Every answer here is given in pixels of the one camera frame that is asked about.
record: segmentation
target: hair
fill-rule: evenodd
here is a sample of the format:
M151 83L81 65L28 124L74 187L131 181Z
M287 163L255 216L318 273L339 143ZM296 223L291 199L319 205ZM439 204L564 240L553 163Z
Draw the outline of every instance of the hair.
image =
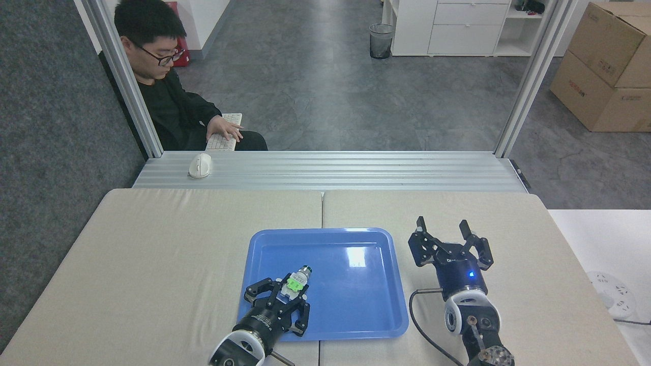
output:
M113 21L120 36L140 46L152 43L158 36L187 36L181 19L162 0L121 0Z

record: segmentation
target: plastic tray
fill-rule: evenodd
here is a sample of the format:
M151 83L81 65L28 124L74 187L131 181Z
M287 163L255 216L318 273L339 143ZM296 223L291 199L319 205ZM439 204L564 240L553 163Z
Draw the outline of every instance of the plastic tray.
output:
M379 228L263 230L251 238L238 319L251 308L244 288L312 268L309 325L282 341L391 338L409 325L391 235ZM258 296L263 298L271 293Z

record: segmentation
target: black cable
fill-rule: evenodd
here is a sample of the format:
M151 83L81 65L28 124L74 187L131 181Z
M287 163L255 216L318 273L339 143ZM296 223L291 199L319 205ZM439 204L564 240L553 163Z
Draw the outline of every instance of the black cable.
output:
M645 322L634 322L632 320L621 320L621 319L613 319L613 320L620 323L637 324L639 326L651 326L651 321L645 323Z
M448 357L449 359L451 359L452 362L457 364L457 366L465 366L463 363L459 362L459 360L454 358L453 355L446 352L444 349L441 348L441 346L437 345L433 340L431 340L431 338L429 338L427 336L427 334L425 334L425 332L422 330L421 326L418 325L418 322L416 321L416 317L413 315L413 297L414 296L416 296L418 294L431 294L431 293L435 293L435 292L443 292L443 290L442 289L429 290L428 292L420 292L420 291L421 290L416 290L416 291L412 292L411 296L409 297L409 315L411 316L411 321L413 322L413 325L416 326L416 329L418 329L418 332L422 335L422 337L425 338L425 340L428 341L432 346L434 346L434 348L439 350L439 352L441 352L443 355L445 355L445 357Z

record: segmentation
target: black shirt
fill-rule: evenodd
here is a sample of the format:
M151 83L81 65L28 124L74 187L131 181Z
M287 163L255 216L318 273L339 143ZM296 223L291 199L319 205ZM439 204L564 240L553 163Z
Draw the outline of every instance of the black shirt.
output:
M100 60L125 116L130 119L103 52L100 53ZM163 79L156 80L152 86L140 83L138 85L163 150L197 150L198 147L203 150L201 146L206 146L206 125L212 117L221 116L219 109L200 95L186 92L174 68Z

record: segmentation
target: hand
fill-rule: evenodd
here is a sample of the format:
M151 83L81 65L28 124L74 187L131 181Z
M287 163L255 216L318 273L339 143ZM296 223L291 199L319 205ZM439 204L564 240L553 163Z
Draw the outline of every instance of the hand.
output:
M242 128L242 126L230 123L229 121L225 120L224 117L216 115L212 117L208 123L206 142L208 142L208 139L212 134L220 134L226 139L226 141L230 141L230 137L233 136L235 138L235 141L240 142L240 139L243 138L242 134L240 133L240 128Z

